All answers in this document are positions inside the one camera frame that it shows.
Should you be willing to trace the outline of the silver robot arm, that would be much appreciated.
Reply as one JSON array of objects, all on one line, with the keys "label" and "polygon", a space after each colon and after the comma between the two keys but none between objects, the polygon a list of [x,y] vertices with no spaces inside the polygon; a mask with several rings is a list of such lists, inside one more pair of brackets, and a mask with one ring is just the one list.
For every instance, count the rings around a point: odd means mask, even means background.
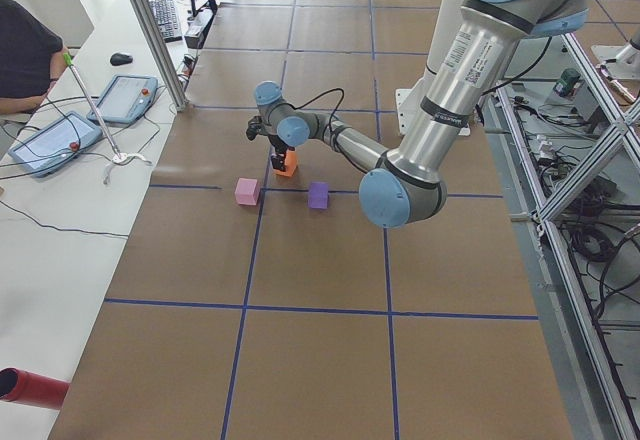
[{"label": "silver robot arm", "polygon": [[434,216],[447,198],[440,165],[520,41],[573,32],[588,16],[587,0],[443,0],[439,15],[445,17],[454,7],[459,9],[453,17],[458,30],[443,38],[448,51],[436,73],[417,83],[423,97],[399,147],[385,148],[335,114],[294,107],[271,81],[255,89],[258,114],[248,123],[247,138],[267,137],[278,168],[288,151],[309,139],[342,154],[363,171],[361,208],[380,227]]}]

